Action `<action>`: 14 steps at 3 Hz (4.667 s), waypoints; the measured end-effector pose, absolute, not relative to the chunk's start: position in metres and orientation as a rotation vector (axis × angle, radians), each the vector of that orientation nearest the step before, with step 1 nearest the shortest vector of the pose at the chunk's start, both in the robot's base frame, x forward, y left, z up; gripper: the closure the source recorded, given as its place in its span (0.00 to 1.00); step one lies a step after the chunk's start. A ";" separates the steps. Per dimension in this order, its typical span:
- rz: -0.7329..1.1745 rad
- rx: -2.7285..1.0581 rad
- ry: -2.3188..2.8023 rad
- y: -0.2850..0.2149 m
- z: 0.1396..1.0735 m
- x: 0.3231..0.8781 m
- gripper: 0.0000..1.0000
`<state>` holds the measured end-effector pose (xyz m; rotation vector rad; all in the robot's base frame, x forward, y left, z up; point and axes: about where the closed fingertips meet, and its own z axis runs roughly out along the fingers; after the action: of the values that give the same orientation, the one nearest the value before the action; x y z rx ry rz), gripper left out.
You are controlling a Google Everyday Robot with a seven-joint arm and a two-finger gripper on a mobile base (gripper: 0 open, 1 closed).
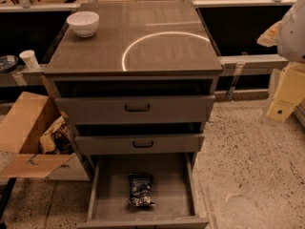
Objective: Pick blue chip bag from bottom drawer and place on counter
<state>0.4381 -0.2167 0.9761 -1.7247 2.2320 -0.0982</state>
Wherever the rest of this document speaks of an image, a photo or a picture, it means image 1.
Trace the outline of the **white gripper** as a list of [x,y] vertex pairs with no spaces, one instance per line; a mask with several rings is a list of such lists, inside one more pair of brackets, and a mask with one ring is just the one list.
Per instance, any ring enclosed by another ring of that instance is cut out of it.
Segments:
[[283,70],[272,72],[266,117],[284,122],[305,98],[305,64],[289,63]]

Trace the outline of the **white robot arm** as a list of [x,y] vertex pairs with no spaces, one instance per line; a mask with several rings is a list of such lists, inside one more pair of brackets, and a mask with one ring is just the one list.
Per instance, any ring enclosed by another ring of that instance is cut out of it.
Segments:
[[305,98],[305,0],[297,0],[282,18],[277,51],[289,64],[279,73],[266,117],[284,122]]

